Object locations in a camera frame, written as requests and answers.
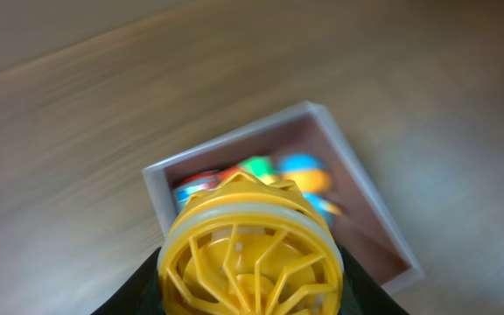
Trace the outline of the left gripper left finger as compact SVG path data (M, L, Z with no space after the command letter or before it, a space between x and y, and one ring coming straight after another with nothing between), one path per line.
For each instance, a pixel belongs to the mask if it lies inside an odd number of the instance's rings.
M92 315L165 315L158 285L157 248Z

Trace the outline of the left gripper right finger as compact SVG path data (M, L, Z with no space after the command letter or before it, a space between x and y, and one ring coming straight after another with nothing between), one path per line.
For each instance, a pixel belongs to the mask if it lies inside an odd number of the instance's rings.
M339 315L409 315L341 245L339 252L344 263Z

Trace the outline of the white box pink interior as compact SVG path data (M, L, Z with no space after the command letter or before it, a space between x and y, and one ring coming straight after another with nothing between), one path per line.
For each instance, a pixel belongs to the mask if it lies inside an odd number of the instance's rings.
M279 160L296 152L312 154L322 161L333 181L327 198L394 254L392 260L379 260L366 249L353 251L383 289L394 294L422 280L424 272L417 258L354 149L323 105L300 102L152 164L142 173L160 226L167 232L178 215L173 191L182 180L252 156L268 155Z

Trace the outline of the yellow plastic wheel toy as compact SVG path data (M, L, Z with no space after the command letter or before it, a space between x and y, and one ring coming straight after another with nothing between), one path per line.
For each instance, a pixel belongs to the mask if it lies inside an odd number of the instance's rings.
M167 314L324 314L342 305L344 263L297 185L238 171L192 194L157 259Z

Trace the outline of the red toy truck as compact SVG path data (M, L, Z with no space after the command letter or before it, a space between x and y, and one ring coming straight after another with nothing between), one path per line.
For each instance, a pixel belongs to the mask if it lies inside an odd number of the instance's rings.
M177 212L184 209L191 195L203 190L213 190L218 184L218 171L203 171L183 180L173 190Z

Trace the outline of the yellow duck toy blue hat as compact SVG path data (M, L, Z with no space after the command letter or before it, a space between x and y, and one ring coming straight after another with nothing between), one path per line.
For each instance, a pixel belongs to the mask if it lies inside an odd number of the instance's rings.
M277 169L284 179L295 182L303 197L325 219L329 227L333 224L333 217L341 215L340 209L324 197L332 188L333 179L318 158L307 153L289 154L279 160Z

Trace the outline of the multicoloured puzzle cube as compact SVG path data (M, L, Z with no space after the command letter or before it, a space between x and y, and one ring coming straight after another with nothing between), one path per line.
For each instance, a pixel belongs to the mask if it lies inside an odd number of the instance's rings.
M241 161L239 164L236 164L224 171L219 172L219 181L228 178L233 173L238 171L247 172L266 185L270 185L271 183L278 180L277 171L275 170L272 159L270 157L253 156Z

